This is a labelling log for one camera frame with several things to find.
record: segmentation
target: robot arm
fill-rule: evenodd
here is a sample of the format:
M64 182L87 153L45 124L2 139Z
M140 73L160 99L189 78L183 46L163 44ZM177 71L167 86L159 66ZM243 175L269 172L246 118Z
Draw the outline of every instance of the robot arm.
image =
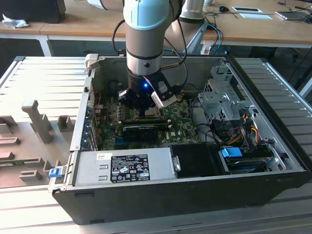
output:
M129 82L128 89L119 94L119 100L130 108L139 109L142 115L153 105L163 108L173 103L180 89L171 87L161 72L165 33L180 16L197 23L198 19L203 21L204 0L88 1L99 8L123 12L124 15Z

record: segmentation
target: wooden tabletop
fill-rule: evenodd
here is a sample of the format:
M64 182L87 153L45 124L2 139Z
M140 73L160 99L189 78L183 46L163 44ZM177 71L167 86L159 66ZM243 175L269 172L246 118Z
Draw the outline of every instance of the wooden tabletop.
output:
M255 7L263 11L263 14L274 14L275 11L288 11L288 8L277 4L277 0L218 0L225 4L231 12L235 12L232 6ZM307 7L308 3L287 0L294 9L295 6ZM73 36L111 36L118 22L123 19L121 13L105 11L92 7L86 0L65 0L66 18L59 24L30 23L30 27L21 29L9 29L0 24L0 33L29 33L46 35L73 35ZM220 5L215 4L206 10L219 13ZM223 32L227 41L251 41L251 42L279 42L279 43L311 43L312 25L304 22L283 21L278 15L270 15L272 19L244 19L239 14L218 14L216 23ZM207 14L210 22L214 18ZM117 33L118 37L124 37L123 26ZM216 33L207 30L204 39L215 39Z
M93 7L86 0L64 1L66 18L59 24L46 23L40 30L41 34L111 36L116 25L123 19L122 13ZM117 36L125 36L122 26Z
M275 14L275 11L288 11L288 8L277 4L277 0L218 0L224 3L231 12L236 12L232 6L254 7L263 11L263 14ZM295 6L308 7L309 4L301 1L287 0L286 3L293 10ZM220 6L207 7L207 11L218 12ZM239 14L218 14L216 20L218 29L224 34L224 40L232 41L257 41L280 43L312 43L312 25L299 21L283 21L278 15L269 15L272 19L244 19ZM211 38L211 33L206 33L205 39Z
M0 33L23 33L23 34L40 34L40 29L43 27L43 22L30 22L28 27L23 28L8 28L2 22L0 23Z

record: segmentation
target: yellow wire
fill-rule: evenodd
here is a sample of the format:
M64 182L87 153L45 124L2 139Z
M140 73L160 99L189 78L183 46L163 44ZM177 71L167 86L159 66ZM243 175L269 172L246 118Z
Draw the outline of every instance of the yellow wire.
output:
M231 145L231 144L233 144L233 143L235 143L235 142L237 142L238 140L240 140L240 138L242 138L243 137L243 135L241 134L241 135L239 135L238 137L236 137L235 139L233 139L230 143L229 143L229 145Z
M258 142L258 130L256 128L252 128L252 130L254 130L255 133L255 140Z

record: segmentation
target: blue tab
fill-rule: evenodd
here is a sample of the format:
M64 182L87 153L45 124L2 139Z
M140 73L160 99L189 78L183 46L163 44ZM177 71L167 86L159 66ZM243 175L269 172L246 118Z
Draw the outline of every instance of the blue tab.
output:
M237 147L228 147L221 150L223 157L242 157L242 153Z
M53 178L53 177L62 177L62 168L52 168L49 171L49 177Z

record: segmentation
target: power supply label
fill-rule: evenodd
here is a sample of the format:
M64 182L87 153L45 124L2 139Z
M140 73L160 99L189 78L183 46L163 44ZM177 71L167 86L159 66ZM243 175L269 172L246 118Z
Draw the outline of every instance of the power supply label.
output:
M150 179L147 155L113 156L111 158L111 182L123 183Z

